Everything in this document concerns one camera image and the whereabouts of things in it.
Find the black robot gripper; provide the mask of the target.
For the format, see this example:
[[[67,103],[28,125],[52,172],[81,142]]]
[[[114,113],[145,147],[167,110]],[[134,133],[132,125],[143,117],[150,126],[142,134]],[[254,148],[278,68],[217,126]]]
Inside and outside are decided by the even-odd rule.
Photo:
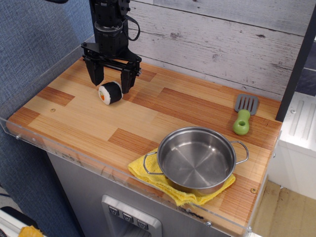
[[[90,79],[98,86],[104,79],[104,67],[121,71],[122,93],[127,94],[134,86],[136,76],[141,74],[141,58],[128,48],[128,42],[132,40],[128,34],[128,25],[104,27],[95,24],[94,27],[95,42],[81,44]]]

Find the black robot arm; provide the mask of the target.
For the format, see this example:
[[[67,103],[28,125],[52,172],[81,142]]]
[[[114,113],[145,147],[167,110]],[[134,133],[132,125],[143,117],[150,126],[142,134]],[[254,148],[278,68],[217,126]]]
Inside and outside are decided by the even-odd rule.
[[[134,86],[135,79],[141,74],[142,59],[128,48],[130,41],[136,41],[128,33],[128,22],[139,26],[138,22],[128,16],[128,0],[91,0],[90,11],[95,36],[94,43],[84,42],[83,60],[94,85],[104,79],[104,68],[121,72],[121,91],[127,94]]]

